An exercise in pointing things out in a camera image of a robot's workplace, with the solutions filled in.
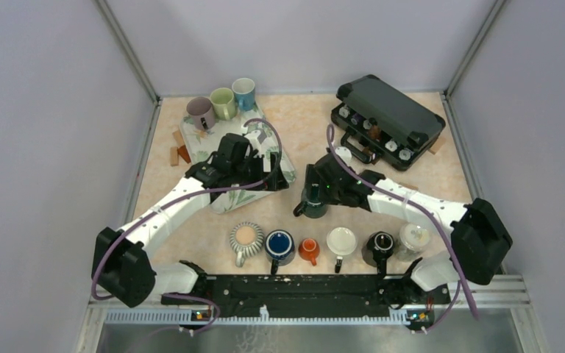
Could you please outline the lilac purple mug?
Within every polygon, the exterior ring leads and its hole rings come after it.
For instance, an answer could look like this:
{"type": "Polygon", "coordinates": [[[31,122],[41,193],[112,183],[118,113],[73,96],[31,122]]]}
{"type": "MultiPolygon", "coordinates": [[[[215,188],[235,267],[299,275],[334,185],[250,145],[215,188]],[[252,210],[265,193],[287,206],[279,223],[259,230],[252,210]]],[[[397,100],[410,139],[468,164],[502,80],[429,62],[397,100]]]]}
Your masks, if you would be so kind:
{"type": "Polygon", "coordinates": [[[216,115],[209,98],[199,96],[191,99],[187,104],[186,112],[198,130],[207,131],[216,124],[216,115]]]}

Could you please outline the white ribbed mug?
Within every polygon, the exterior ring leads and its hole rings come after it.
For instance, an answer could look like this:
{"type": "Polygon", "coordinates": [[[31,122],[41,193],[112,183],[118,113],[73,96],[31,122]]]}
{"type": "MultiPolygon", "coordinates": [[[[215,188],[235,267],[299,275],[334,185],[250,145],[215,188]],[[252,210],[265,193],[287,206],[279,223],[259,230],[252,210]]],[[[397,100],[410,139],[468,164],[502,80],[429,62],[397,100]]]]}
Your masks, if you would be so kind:
{"type": "Polygon", "coordinates": [[[344,261],[353,256],[357,245],[355,233],[346,227],[336,227],[327,234],[326,258],[336,274],[341,272],[344,261]]]}

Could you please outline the light green mug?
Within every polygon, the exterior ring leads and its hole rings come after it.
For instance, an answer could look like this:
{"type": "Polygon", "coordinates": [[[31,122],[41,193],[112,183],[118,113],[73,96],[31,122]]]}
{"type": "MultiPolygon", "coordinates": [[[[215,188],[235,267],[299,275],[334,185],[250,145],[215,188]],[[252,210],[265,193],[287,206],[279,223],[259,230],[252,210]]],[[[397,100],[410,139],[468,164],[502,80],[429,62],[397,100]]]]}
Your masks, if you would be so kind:
{"type": "Polygon", "coordinates": [[[209,96],[216,117],[230,121],[238,113],[234,92],[230,88],[217,88],[209,96]]]}

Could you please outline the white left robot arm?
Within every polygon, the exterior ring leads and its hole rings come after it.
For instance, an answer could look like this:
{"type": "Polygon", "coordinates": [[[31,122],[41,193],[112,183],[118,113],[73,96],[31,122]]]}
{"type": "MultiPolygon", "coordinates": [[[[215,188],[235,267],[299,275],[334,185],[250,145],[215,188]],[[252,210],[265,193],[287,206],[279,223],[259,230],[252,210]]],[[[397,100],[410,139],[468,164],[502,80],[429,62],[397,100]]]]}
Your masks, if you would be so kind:
{"type": "Polygon", "coordinates": [[[143,215],[120,229],[104,228],[96,237],[93,298],[116,298],[128,307],[141,304],[153,291],[154,253],[181,224],[223,195],[236,190],[279,190],[282,143],[278,134],[259,138],[227,133],[218,149],[194,163],[176,186],[143,215]]]}

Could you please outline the light blue mug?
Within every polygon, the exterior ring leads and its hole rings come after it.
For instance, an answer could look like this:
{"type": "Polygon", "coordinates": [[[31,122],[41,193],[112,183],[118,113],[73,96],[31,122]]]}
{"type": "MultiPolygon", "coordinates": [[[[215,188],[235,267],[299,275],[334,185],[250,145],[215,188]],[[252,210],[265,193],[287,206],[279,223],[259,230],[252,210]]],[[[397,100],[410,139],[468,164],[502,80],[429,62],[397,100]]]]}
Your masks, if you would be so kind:
{"type": "Polygon", "coordinates": [[[255,105],[255,82],[250,78],[240,78],[233,82],[231,89],[235,95],[238,108],[249,111],[255,105]]]}

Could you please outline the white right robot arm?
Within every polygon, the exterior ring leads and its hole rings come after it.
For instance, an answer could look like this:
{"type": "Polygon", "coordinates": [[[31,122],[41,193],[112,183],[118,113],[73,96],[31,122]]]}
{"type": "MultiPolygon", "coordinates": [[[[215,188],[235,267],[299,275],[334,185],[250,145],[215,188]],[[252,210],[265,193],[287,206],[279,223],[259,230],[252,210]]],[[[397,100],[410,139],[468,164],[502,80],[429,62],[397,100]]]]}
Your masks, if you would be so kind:
{"type": "Polygon", "coordinates": [[[323,204],[359,207],[371,213],[406,220],[447,240],[445,251],[424,258],[402,283],[403,296],[423,302],[438,286],[465,279],[488,285],[513,240],[492,204],[476,198],[469,204],[450,202],[402,186],[384,174],[365,170],[354,174],[326,154],[306,167],[323,204]]]}

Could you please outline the black mug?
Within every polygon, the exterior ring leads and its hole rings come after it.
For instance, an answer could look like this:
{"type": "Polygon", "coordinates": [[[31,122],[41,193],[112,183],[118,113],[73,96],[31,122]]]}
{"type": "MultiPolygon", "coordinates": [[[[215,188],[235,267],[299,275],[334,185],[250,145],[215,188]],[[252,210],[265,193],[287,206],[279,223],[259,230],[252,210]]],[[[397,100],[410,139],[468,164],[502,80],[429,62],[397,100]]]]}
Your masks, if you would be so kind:
{"type": "Polygon", "coordinates": [[[377,269],[380,279],[387,276],[387,261],[394,253],[394,237],[383,231],[373,233],[364,243],[361,254],[363,261],[377,269]]]}

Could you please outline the dark green mug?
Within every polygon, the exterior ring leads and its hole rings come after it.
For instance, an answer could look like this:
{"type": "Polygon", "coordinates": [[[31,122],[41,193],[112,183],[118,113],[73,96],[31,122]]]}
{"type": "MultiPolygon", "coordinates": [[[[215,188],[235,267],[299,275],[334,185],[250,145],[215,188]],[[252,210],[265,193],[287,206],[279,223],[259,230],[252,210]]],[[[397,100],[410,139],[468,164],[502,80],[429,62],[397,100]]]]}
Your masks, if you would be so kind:
{"type": "Polygon", "coordinates": [[[302,191],[300,203],[294,208],[293,215],[308,218],[321,218],[327,212],[327,205],[321,200],[319,189],[305,188],[302,191]]]}

